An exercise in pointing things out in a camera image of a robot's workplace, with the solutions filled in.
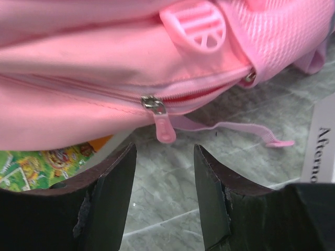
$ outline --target backpack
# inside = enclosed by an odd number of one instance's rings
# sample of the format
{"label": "backpack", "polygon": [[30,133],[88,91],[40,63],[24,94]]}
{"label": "backpack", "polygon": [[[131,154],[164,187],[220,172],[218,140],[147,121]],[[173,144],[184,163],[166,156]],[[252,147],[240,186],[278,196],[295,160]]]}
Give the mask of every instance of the backpack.
{"label": "backpack", "polygon": [[156,125],[205,127],[183,115],[235,85],[294,64],[318,72],[334,0],[0,0],[0,150],[49,150]]}

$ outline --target marble floor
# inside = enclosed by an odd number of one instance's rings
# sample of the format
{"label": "marble floor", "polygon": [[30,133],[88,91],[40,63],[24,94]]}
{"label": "marble floor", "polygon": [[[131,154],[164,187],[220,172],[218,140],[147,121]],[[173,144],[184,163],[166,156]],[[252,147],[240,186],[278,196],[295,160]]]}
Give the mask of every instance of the marble floor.
{"label": "marble floor", "polygon": [[153,127],[136,130],[137,170],[121,251],[204,250],[193,169],[193,147],[201,144],[238,173],[264,186],[278,188],[300,176],[315,102],[335,92],[335,39],[318,74],[285,69],[254,89],[235,87],[190,115],[198,121],[263,124],[293,147],[268,149],[259,138],[217,129],[177,132],[164,145]]}

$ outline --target zipper slider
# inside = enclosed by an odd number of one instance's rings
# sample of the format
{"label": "zipper slider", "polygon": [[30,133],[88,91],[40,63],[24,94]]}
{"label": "zipper slider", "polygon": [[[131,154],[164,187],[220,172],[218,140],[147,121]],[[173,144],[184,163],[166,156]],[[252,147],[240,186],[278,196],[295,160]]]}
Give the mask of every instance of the zipper slider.
{"label": "zipper slider", "polygon": [[153,112],[157,139],[162,143],[173,143],[177,136],[164,103],[154,96],[143,96],[141,100],[143,107]]}

